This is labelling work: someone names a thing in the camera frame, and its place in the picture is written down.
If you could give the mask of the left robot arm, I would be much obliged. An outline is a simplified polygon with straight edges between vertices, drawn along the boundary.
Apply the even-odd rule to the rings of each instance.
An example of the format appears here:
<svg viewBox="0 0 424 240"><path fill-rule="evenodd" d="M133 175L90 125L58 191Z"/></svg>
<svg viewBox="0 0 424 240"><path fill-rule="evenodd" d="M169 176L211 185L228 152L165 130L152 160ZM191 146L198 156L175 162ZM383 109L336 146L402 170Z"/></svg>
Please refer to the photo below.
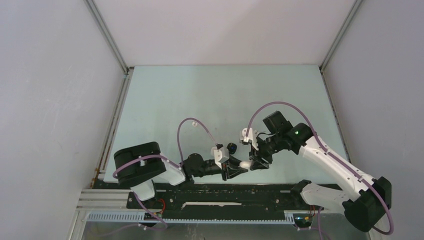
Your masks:
<svg viewBox="0 0 424 240"><path fill-rule="evenodd" d="M120 187L129 188L145 208L153 208L158 202L156 178L176 186L192 178L220 175L226 181L248 172L253 162L239 160L232 153L232 147L219 144L211 150L212 159L204 160L200 154L192 153L177 164L163 155L159 144L153 141L117 151L112 176Z"/></svg>

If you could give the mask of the black charging case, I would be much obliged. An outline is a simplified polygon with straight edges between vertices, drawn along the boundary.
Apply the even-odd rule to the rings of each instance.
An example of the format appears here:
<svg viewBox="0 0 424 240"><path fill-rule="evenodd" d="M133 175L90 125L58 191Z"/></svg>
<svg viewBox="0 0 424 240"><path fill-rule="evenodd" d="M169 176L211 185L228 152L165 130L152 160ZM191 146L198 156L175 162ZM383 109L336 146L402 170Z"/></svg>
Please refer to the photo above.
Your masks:
<svg viewBox="0 0 424 240"><path fill-rule="evenodd" d="M235 143L232 143L232 142L230 142L228 145L227 145L227 150L228 150L228 152L229 152L229 154L230 155L233 155L233 154L235 154L236 153L236 151L237 151L237 149L238 149L238 146L235 144Z"/></svg>

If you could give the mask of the white oval charging case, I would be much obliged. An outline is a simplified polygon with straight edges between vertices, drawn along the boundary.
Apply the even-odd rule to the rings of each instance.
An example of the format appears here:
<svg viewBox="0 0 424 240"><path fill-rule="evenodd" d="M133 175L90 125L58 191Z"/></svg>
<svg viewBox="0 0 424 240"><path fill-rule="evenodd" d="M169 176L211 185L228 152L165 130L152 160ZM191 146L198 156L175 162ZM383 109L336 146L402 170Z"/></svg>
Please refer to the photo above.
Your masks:
<svg viewBox="0 0 424 240"><path fill-rule="evenodd" d="M241 161L239 163L239 167L240 168L243 168L243 169L249 170L251 168L251 166L252 166L252 162L251 161Z"/></svg>

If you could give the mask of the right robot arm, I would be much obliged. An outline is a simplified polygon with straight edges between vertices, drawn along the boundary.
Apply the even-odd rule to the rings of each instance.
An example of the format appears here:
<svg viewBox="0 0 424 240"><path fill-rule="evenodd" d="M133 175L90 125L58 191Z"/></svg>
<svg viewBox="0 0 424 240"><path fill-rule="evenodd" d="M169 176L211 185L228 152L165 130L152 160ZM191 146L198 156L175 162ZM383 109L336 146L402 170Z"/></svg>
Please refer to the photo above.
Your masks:
<svg viewBox="0 0 424 240"><path fill-rule="evenodd" d="M330 176L339 190L302 180L291 189L291 204L297 209L320 206L342 214L356 229L368 232L386 215L392 204L392 184L381 176L367 174L329 148L305 123L293 126L280 111L263 119L270 136L261 139L257 131L244 128L240 142L251 146L253 164L268 167L273 155L292 151Z"/></svg>

